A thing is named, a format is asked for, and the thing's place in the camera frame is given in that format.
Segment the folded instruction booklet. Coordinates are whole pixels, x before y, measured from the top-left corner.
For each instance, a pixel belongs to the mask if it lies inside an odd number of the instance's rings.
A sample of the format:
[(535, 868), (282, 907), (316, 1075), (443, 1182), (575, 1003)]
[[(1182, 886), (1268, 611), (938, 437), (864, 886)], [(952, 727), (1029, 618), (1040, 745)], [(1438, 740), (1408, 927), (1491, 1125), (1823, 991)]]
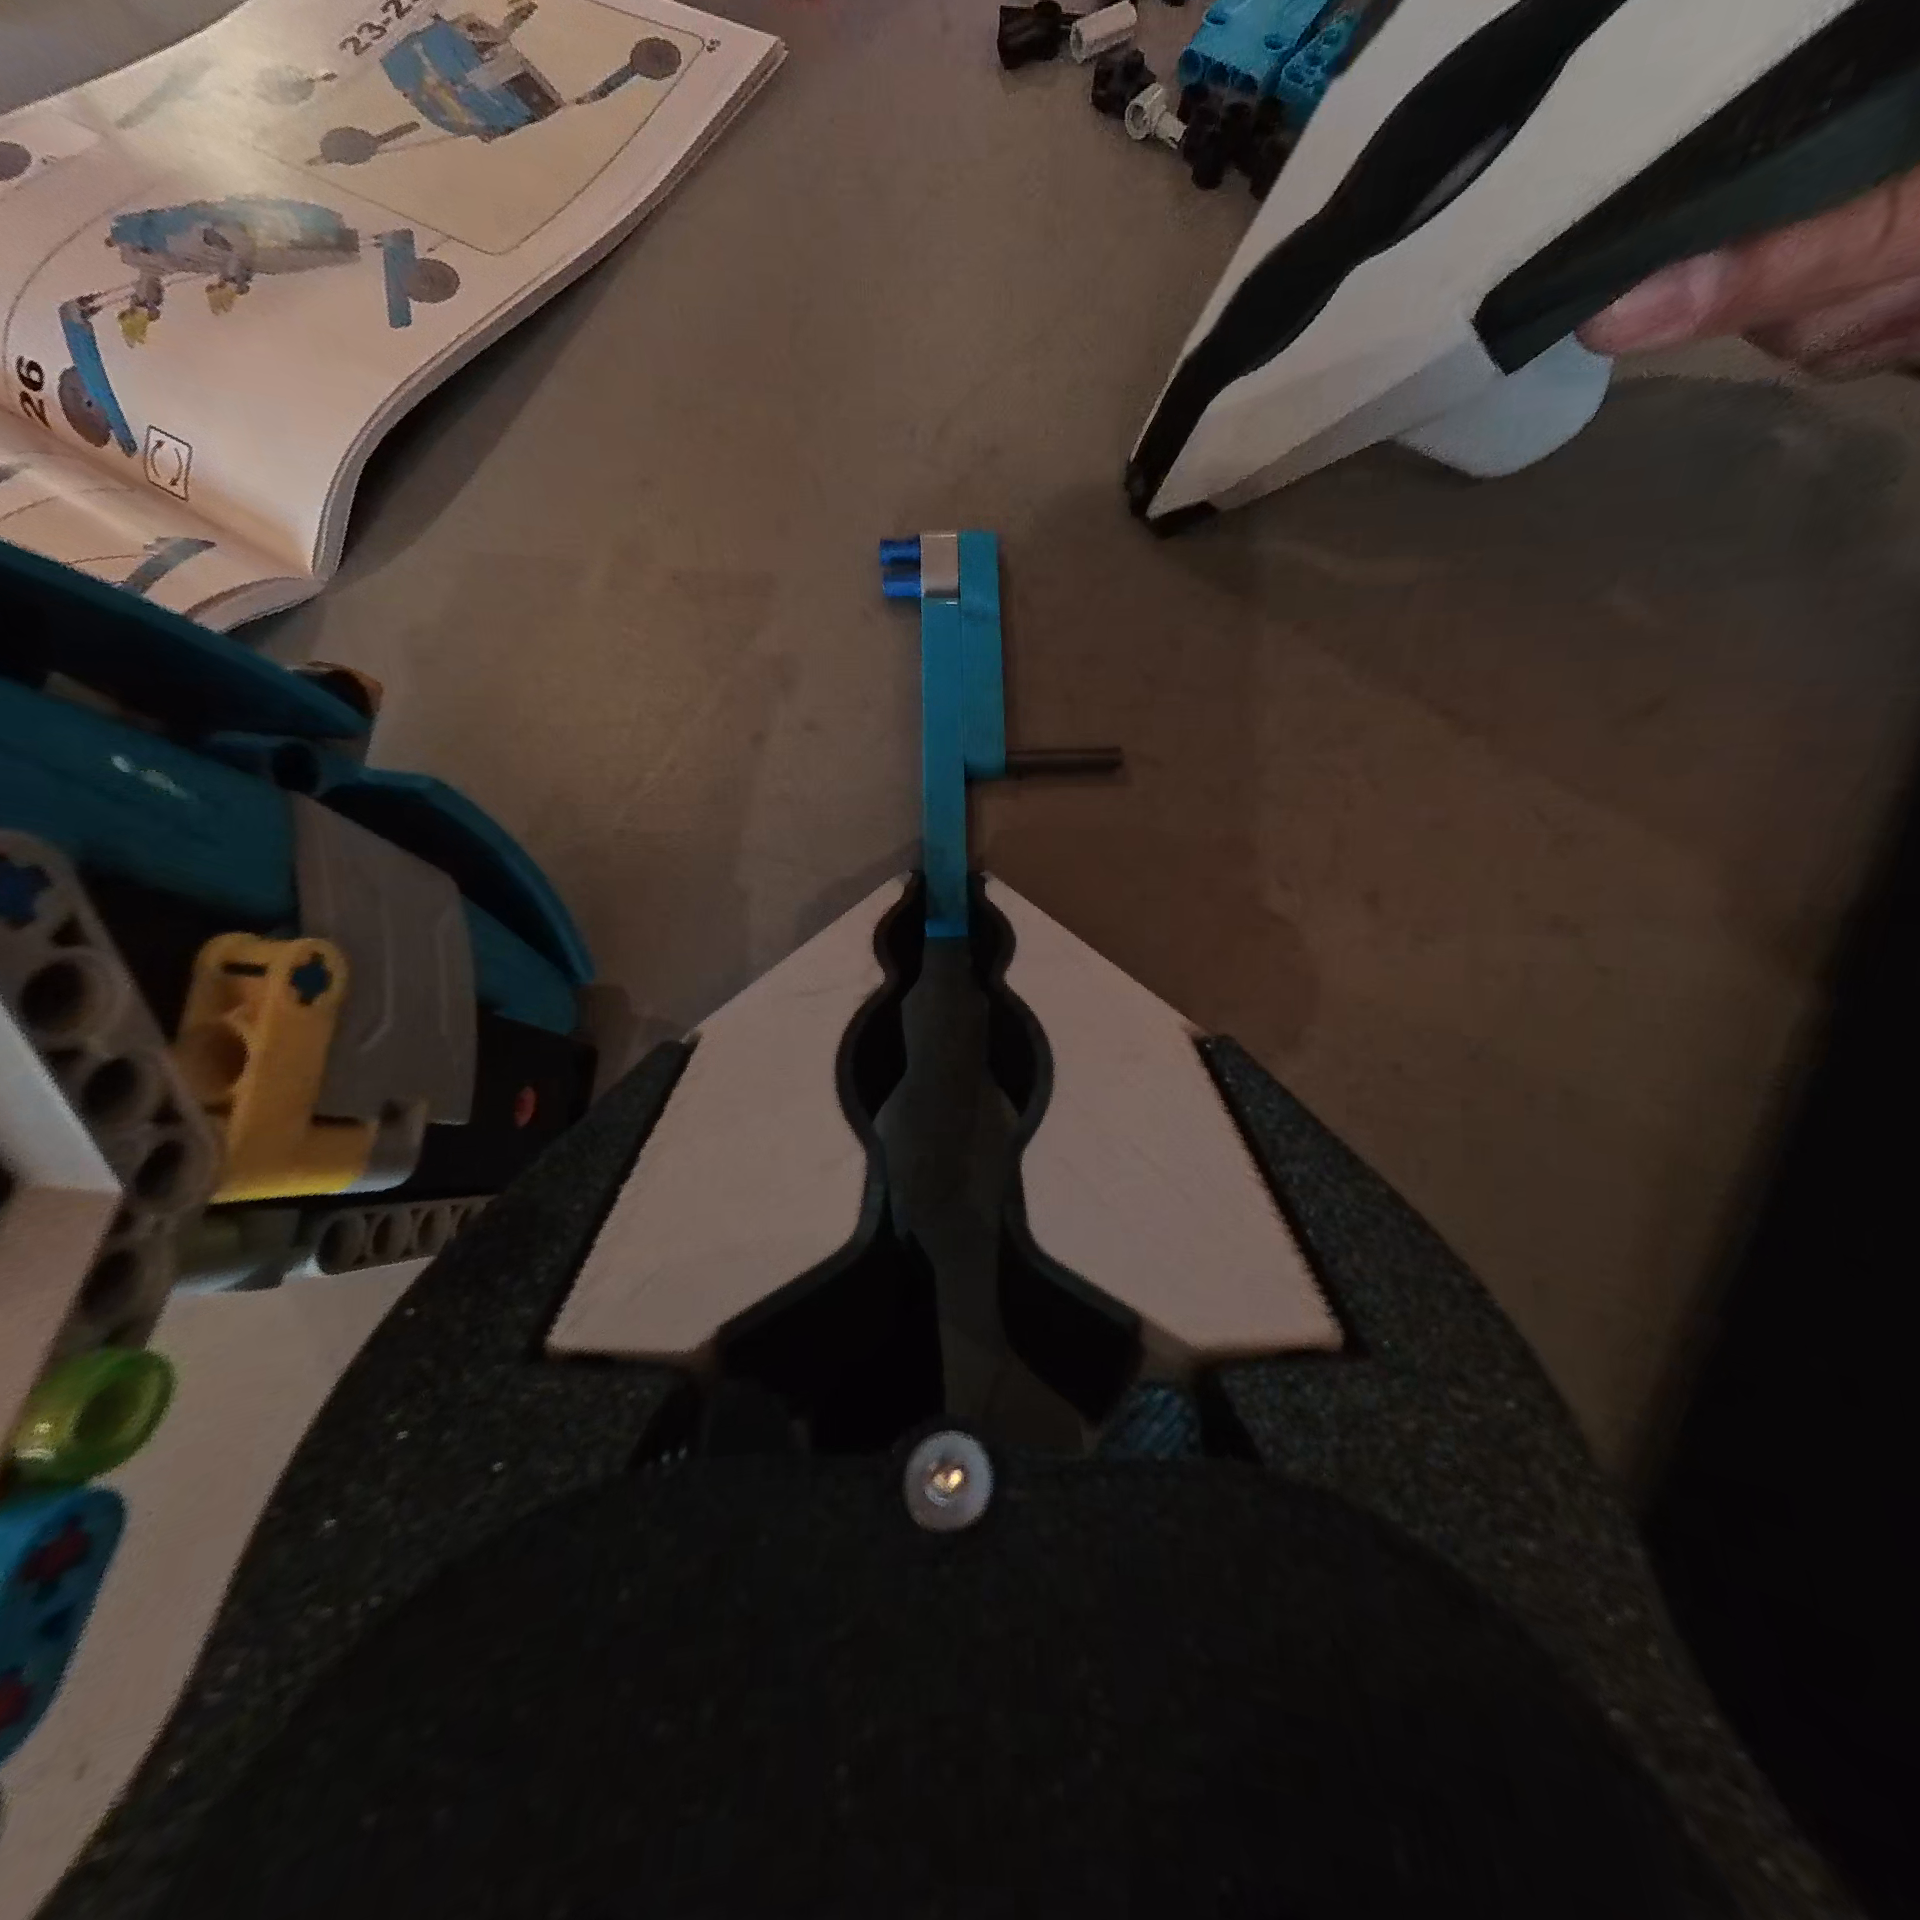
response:
[(688, 5), (260, 2), (4, 111), (4, 563), (216, 634), (309, 601), (395, 425), (783, 57)]

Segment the person's right hand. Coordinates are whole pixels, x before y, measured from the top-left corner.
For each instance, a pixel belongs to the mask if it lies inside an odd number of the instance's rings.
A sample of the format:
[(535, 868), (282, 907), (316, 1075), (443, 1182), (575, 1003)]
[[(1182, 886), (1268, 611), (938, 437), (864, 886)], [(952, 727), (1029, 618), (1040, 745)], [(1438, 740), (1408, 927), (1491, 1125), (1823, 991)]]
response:
[(1578, 330), (1594, 351), (1744, 340), (1812, 378), (1918, 371), (1918, 173), (1650, 274)]

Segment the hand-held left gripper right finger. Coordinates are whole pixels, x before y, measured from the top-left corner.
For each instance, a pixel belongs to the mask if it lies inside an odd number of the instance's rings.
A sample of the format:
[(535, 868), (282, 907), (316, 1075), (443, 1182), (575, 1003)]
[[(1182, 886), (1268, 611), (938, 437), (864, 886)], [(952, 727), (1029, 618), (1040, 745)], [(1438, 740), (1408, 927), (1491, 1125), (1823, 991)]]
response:
[(1197, 1029), (1003, 879), (982, 895), (1013, 933), (1003, 983), (1051, 1068), (1021, 1153), (1040, 1253), (1133, 1311), (1149, 1361), (1336, 1354), (1336, 1316)]

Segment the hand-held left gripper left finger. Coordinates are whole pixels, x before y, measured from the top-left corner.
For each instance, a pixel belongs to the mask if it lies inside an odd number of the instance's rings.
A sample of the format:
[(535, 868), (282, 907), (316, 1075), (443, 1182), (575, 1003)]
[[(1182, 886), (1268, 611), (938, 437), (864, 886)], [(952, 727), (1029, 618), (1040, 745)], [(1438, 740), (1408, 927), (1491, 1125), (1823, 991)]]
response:
[(693, 1031), (551, 1354), (707, 1361), (742, 1311), (853, 1242), (868, 1162), (837, 1062), (904, 898), (902, 873), (874, 886)]

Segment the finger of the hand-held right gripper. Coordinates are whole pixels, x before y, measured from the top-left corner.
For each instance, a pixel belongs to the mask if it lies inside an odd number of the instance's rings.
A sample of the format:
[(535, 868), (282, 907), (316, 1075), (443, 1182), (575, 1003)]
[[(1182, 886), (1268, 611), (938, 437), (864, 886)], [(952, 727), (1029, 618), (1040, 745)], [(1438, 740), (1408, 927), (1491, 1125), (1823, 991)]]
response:
[(1127, 484), (1291, 484), (1494, 380), (1475, 310), (1604, 193), (1621, 5), (1405, 5), (1206, 300)]
[(1866, 188), (1869, 5), (1398, 5), (1172, 363), (1135, 515), (1419, 437), (1654, 273)]

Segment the teal short beam with pins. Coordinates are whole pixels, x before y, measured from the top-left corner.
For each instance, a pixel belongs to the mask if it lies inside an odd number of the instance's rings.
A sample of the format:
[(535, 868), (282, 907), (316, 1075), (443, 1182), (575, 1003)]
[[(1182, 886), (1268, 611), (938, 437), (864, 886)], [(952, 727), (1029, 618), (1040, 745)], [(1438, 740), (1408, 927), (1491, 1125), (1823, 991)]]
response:
[(878, 564), (883, 594), (918, 611), (922, 665), (956, 710), (966, 779), (1006, 779), (998, 537), (982, 531), (890, 537), (878, 545)]

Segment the blue grey toy robot model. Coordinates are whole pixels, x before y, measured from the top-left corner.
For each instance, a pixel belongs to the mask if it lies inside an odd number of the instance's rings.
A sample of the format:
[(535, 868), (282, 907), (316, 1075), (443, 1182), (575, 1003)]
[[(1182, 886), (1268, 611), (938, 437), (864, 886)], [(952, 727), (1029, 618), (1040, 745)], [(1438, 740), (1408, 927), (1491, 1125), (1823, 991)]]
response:
[(37, 1737), (176, 1399), (181, 1291), (434, 1258), (590, 1105), (592, 959), (376, 685), (2, 563), (2, 1751)]

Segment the teal long holed beam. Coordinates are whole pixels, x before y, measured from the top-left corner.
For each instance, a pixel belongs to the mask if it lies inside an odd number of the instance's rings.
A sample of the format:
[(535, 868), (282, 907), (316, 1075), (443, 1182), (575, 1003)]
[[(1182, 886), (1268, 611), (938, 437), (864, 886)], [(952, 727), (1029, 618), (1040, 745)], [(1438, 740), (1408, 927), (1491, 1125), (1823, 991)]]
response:
[(968, 934), (968, 693), (966, 626), (958, 597), (924, 597), (922, 646), (922, 871), (925, 934)]

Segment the pile of small building pieces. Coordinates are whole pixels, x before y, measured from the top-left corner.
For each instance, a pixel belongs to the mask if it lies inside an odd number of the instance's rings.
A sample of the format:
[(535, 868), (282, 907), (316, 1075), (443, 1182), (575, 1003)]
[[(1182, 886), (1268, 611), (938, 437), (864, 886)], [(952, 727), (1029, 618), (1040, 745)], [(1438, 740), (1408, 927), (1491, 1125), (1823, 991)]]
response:
[(1006, 73), (1070, 60), (1090, 106), (1135, 143), (1175, 153), (1197, 189), (1229, 175), (1264, 201), (1327, 90), (1395, 2), (1212, 2), (1171, 70), (1151, 66), (1135, 5), (998, 5)]

